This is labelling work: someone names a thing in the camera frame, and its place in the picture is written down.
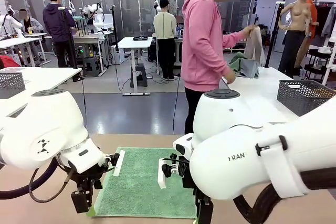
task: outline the green cloth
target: green cloth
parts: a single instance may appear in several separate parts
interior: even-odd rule
[[[113,171],[106,175],[95,216],[195,218],[193,190],[182,187],[179,175],[167,178],[167,189],[158,185],[159,159],[176,153],[174,149],[120,147],[117,152],[119,149],[125,151],[119,177],[113,176]]]
[[[247,59],[242,52],[238,52],[230,61],[229,67],[236,71],[240,72],[240,62],[242,59]]]

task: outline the black wire basket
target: black wire basket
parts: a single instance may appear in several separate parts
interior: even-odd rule
[[[324,104],[336,94],[316,81],[281,80],[278,101],[298,116],[307,114]]]
[[[22,73],[0,73],[0,99],[8,99],[26,89]]]

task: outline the pink hoodie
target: pink hoodie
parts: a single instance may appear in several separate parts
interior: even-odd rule
[[[223,47],[232,47],[244,33],[222,35],[222,19],[214,0],[185,0],[181,76],[185,87],[207,92],[218,89],[229,66]]]

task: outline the black pants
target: black pants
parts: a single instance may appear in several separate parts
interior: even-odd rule
[[[189,106],[188,116],[187,119],[185,120],[184,134],[188,134],[188,133],[194,133],[193,123],[196,108],[198,105],[198,101],[200,100],[202,94],[204,94],[205,92],[195,91],[187,88],[184,89],[185,89],[185,96],[187,97]]]
[[[159,63],[163,72],[164,78],[174,78],[174,54],[175,54],[175,41],[174,39],[158,39],[159,46]]]
[[[282,53],[279,71],[290,78],[293,78],[296,55],[305,38],[304,31],[288,31],[286,33],[286,42],[284,52]]]
[[[68,41],[54,42],[55,53],[57,55],[58,67],[66,68],[67,64],[65,61],[65,51],[68,54],[69,63],[72,68],[77,68],[76,55],[72,55],[71,44]],[[80,73],[76,74],[73,79],[78,79]]]

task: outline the stool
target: stool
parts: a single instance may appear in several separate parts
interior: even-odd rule
[[[87,70],[87,64],[90,65],[91,70]],[[83,58],[83,70],[84,70],[84,76],[86,73],[89,73],[93,77],[97,77],[100,73],[99,65],[98,65],[98,60],[96,57],[88,57],[88,58]]]
[[[144,86],[147,87],[147,75],[146,75],[146,69],[145,69],[145,65],[144,64],[138,64],[135,67],[136,71],[140,71],[142,78],[140,76],[137,76],[137,84],[138,86]],[[134,88],[134,83],[133,83],[133,66],[131,66],[131,88]]]

